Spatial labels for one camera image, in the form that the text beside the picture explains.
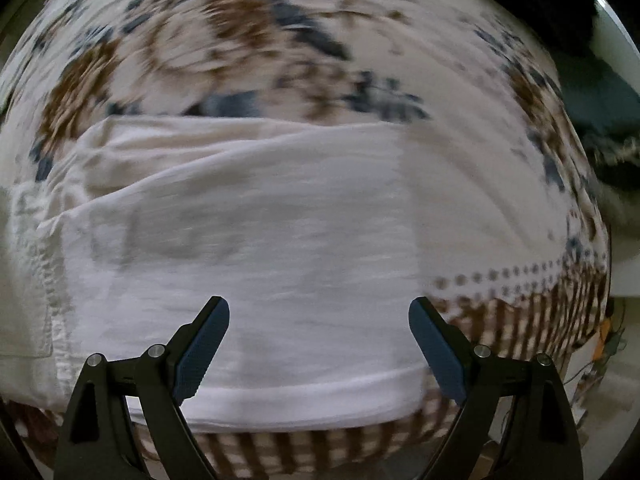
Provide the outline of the white pants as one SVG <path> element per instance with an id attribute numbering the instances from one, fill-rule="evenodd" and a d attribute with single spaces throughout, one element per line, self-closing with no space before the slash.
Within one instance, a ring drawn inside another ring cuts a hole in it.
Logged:
<path id="1" fill-rule="evenodd" d="M 196 426 L 364 426 L 416 411 L 419 249 L 405 128 L 107 119 L 1 192 L 1 392 L 60 410 L 82 363 L 138 356 L 227 300 Z"/>

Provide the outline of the floral beige bed blanket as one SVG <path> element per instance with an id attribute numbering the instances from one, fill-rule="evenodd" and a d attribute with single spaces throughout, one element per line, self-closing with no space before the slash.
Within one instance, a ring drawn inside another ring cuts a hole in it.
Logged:
<path id="1" fill-rule="evenodd" d="M 555 62 L 491 0 L 49 0 L 2 67 L 1 192 L 132 118 L 401 126 L 416 297 L 519 360 L 563 363 L 603 320 L 608 233 Z M 425 373 L 419 408 L 378 424 L 188 423 L 226 479 L 429 456 L 457 407 Z M 50 462 L 66 405 L 2 398 Z"/>

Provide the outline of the dark green plush blanket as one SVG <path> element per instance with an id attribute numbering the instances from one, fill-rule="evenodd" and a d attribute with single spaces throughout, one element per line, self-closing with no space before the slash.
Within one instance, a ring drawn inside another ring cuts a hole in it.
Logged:
<path id="1" fill-rule="evenodd" d="M 598 179 L 639 189 L 639 95 L 592 54 L 556 63 L 567 115 Z"/>

